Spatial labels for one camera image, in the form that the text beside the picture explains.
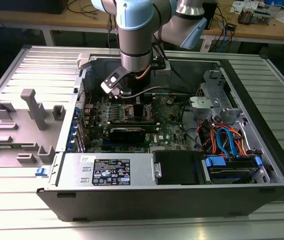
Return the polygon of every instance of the blue latch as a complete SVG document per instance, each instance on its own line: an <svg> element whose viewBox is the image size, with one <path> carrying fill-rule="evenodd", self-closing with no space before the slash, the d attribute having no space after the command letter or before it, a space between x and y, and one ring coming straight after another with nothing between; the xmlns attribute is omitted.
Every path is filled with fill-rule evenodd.
<svg viewBox="0 0 284 240"><path fill-rule="evenodd" d="M75 133L75 132L76 132L76 128L70 127L70 132L71 132L71 133Z"/></svg>
<svg viewBox="0 0 284 240"><path fill-rule="evenodd" d="M77 125L78 125L77 121L72 120L72 126L73 126L73 127L76 127Z"/></svg>
<svg viewBox="0 0 284 240"><path fill-rule="evenodd" d="M261 160L261 158L259 157L259 156L256 156L255 157L255 161L256 161L256 163L257 163L257 165L260 167L260 166L262 166L262 160Z"/></svg>
<svg viewBox="0 0 284 240"><path fill-rule="evenodd" d="M71 143L71 142L68 142L68 143L66 143L66 147L70 148L70 149L73 149L74 148L74 144Z"/></svg>
<svg viewBox="0 0 284 240"><path fill-rule="evenodd" d="M46 174L46 168L39 167L35 173L35 176L40 177L40 176L47 176Z"/></svg>
<svg viewBox="0 0 284 240"><path fill-rule="evenodd" d="M81 109L79 107L75 108L75 114L80 114L81 113Z"/></svg>
<svg viewBox="0 0 284 240"><path fill-rule="evenodd" d="M69 140L69 141L74 140L74 138L75 138L74 135L71 135L71 134L68 135L68 140Z"/></svg>
<svg viewBox="0 0 284 240"><path fill-rule="evenodd" d="M209 156L205 159L207 167L210 166L226 166L225 159L222 156Z"/></svg>

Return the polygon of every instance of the table leg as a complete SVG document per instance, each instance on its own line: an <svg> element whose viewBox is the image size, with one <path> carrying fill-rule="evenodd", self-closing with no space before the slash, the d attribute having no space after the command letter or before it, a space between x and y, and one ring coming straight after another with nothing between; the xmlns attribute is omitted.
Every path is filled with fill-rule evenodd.
<svg viewBox="0 0 284 240"><path fill-rule="evenodd" d="M210 50L212 41L214 39L215 39L215 35L205 35L200 52L207 53Z"/></svg>
<svg viewBox="0 0 284 240"><path fill-rule="evenodd" d="M42 31L43 31L43 34L44 34L46 45L47 46L55 46L53 33L50 30L50 28L49 27L42 28Z"/></svg>

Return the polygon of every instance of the power supply label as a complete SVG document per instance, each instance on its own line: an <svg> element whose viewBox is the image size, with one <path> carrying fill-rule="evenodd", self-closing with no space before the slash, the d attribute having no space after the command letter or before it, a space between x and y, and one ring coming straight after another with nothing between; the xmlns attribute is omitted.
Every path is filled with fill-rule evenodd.
<svg viewBox="0 0 284 240"><path fill-rule="evenodd" d="M129 159L95 159L93 185L130 185L130 168Z"/></svg>

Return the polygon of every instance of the circuit board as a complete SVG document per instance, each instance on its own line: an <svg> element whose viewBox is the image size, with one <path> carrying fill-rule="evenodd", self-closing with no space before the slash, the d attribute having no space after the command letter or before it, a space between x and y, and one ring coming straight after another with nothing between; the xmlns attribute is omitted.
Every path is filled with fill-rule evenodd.
<svg viewBox="0 0 284 240"><path fill-rule="evenodd" d="M143 106L143 116L133 115L133 105L96 102L88 112L88 153L151 153L155 150L187 150L179 117L180 103L169 96L160 96ZM116 128L145 130L143 142L112 142L109 131Z"/></svg>

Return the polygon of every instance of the electronic component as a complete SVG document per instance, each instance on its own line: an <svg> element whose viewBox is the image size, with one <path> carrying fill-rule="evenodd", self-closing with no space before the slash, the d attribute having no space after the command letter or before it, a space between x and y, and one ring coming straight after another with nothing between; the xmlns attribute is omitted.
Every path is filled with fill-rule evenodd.
<svg viewBox="0 0 284 240"><path fill-rule="evenodd" d="M207 23L205 26L206 30L210 29L211 27L216 7L217 7L216 0L204 0L203 1L204 17L207 20Z"/></svg>
<svg viewBox="0 0 284 240"><path fill-rule="evenodd" d="M210 181L213 184L245 184L261 166L259 157L254 155L241 158L209 156L205 159Z"/></svg>
<svg viewBox="0 0 284 240"><path fill-rule="evenodd" d="M231 32L234 32L235 29L236 29L236 25L235 24L232 24L232 23L228 23L226 26L225 26L225 29L226 30L229 30Z"/></svg>
<svg viewBox="0 0 284 240"><path fill-rule="evenodd" d="M249 25L251 22L251 19L253 17L254 10L253 9L247 9L243 8L240 15L237 18L237 21L239 24Z"/></svg>
<svg viewBox="0 0 284 240"><path fill-rule="evenodd" d="M113 128L110 130L110 141L114 143L142 143L145 130L141 128Z"/></svg>

